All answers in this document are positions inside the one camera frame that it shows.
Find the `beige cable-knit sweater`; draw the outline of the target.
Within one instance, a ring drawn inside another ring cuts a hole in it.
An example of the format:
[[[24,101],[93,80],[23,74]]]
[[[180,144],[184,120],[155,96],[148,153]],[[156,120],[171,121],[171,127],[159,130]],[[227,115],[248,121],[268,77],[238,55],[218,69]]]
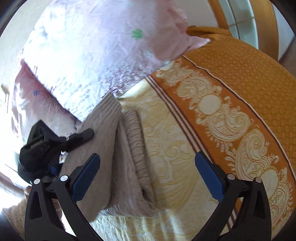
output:
[[[156,217],[142,127],[133,109],[123,111],[111,92],[81,125],[94,137],[68,153],[61,175],[69,175],[92,153],[100,156],[100,169],[84,198],[77,203],[89,222],[97,216]]]

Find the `pink floral pillow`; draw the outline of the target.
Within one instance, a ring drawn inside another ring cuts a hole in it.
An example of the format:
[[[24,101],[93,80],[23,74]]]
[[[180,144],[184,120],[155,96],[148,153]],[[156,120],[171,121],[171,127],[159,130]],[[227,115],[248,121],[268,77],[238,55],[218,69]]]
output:
[[[74,133],[107,92],[133,85],[209,39],[189,36],[175,1],[53,1],[18,59],[11,128],[26,141],[42,120]]]

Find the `yellow orange patterned bedsheet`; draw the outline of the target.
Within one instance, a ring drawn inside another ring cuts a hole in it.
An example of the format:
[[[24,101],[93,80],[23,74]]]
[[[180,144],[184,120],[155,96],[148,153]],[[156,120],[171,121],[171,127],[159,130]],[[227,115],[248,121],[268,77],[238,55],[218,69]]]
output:
[[[295,211],[295,78],[228,30],[189,27],[210,43],[157,70],[119,98],[137,112],[158,217],[100,215],[111,240],[189,240],[217,205],[193,164],[203,151],[226,173],[262,179],[271,236]]]

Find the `wooden cabinet with glass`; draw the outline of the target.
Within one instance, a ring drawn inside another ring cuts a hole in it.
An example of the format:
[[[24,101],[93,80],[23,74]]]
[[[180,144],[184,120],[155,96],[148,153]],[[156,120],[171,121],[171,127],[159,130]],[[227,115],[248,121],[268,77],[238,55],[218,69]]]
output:
[[[218,27],[276,61],[286,51],[280,33],[287,26],[271,1],[208,1]]]

